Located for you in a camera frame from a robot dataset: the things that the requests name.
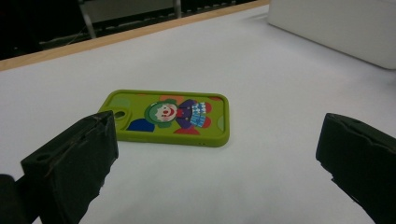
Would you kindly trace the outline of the white plastic container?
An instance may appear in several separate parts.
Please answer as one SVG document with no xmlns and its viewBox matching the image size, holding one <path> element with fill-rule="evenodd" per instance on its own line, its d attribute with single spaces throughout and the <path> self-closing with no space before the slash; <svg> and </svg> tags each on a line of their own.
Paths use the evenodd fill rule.
<svg viewBox="0 0 396 224">
<path fill-rule="evenodd" d="M 268 22 L 366 62 L 396 69 L 396 0 L 270 0 Z"/>
</svg>

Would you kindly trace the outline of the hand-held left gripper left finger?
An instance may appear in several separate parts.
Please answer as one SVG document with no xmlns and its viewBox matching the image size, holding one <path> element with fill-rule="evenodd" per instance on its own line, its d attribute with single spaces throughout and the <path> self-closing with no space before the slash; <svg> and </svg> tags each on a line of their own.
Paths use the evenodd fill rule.
<svg viewBox="0 0 396 224">
<path fill-rule="evenodd" d="M 28 219 L 78 224 L 119 151 L 110 111 L 79 120 L 21 161 Z"/>
</svg>

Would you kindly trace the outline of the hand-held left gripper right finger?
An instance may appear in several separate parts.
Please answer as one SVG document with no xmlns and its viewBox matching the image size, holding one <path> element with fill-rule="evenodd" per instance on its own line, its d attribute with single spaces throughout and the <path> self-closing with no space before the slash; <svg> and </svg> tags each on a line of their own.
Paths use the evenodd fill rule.
<svg viewBox="0 0 396 224">
<path fill-rule="evenodd" d="M 396 224 L 396 138 L 357 119 L 328 113 L 316 159 L 375 224 Z"/>
</svg>

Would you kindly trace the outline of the green clown phone case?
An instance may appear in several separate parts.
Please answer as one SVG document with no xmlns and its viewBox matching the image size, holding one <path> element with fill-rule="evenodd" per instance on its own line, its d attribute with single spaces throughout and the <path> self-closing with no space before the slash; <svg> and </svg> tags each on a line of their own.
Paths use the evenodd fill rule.
<svg viewBox="0 0 396 224">
<path fill-rule="evenodd" d="M 229 101 L 218 93 L 118 90 L 100 110 L 113 112 L 120 141 L 222 147 L 230 136 Z"/>
</svg>

